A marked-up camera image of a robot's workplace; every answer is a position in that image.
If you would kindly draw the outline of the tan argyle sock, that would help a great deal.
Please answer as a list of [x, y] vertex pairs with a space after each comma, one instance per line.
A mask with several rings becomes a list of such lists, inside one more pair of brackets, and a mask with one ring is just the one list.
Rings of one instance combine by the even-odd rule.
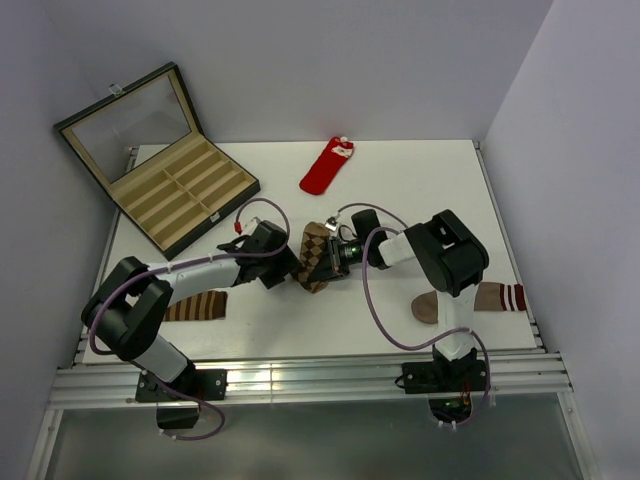
[[329, 229], [318, 222], [309, 222], [302, 232], [299, 264], [292, 277], [310, 294], [316, 294], [328, 285], [327, 281], [311, 281], [310, 275], [320, 263], [329, 237]]

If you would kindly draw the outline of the red christmas sock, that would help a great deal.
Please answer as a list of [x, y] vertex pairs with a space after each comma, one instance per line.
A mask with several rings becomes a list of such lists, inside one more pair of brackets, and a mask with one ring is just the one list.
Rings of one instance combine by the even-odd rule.
[[309, 171], [300, 180], [300, 189], [311, 195], [324, 194], [353, 152], [354, 143], [347, 137], [331, 138]]

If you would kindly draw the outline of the black compartment display box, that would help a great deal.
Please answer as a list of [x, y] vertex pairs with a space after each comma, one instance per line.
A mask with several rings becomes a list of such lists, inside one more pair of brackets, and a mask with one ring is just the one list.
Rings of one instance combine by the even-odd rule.
[[172, 260], [261, 190], [205, 134], [178, 65], [169, 62], [58, 122], [119, 211]]

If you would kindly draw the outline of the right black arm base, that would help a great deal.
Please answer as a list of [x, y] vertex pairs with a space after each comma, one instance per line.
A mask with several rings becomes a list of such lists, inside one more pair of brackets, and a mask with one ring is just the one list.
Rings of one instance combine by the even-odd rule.
[[427, 362], [405, 362], [395, 385], [408, 395], [436, 395], [428, 400], [431, 414], [438, 422], [453, 426], [469, 420], [474, 412], [472, 394], [489, 393], [487, 363], [478, 357], [478, 350], [457, 360], [448, 360], [435, 351]]

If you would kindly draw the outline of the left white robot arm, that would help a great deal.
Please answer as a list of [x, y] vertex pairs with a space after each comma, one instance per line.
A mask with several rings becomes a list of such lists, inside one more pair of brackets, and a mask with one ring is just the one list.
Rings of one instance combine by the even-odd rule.
[[134, 256], [122, 259], [84, 307], [81, 321], [108, 354], [154, 375], [170, 398], [183, 399], [194, 389], [195, 366], [160, 334], [169, 307], [254, 280], [270, 289], [298, 265], [286, 231], [259, 221], [249, 234], [203, 257], [155, 265]]

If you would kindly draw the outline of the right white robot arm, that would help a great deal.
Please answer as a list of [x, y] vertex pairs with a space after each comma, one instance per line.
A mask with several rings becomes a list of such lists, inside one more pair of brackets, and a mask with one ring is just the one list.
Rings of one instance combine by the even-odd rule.
[[325, 226], [332, 233], [325, 242], [319, 263], [311, 271], [311, 282], [339, 280], [360, 265], [386, 270], [407, 261], [417, 261], [428, 283], [436, 290], [437, 320], [445, 332], [417, 346], [390, 342], [406, 351], [428, 346], [443, 357], [433, 365], [435, 383], [452, 390], [468, 374], [462, 360], [480, 344], [474, 334], [474, 302], [489, 255], [483, 244], [450, 210], [444, 210], [426, 223], [417, 223], [397, 232], [383, 227], [378, 208], [367, 204], [351, 217], [355, 229], [352, 240], [340, 237], [339, 216], [330, 217]]

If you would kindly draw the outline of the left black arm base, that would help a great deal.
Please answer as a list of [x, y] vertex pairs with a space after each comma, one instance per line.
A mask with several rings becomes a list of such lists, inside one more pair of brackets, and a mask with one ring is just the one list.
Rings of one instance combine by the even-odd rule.
[[182, 433], [193, 429], [198, 421], [216, 416], [204, 402], [211, 404], [224, 400], [226, 389], [225, 369], [195, 369], [166, 385], [143, 371], [138, 378], [134, 401], [156, 406], [156, 425], [160, 429]]

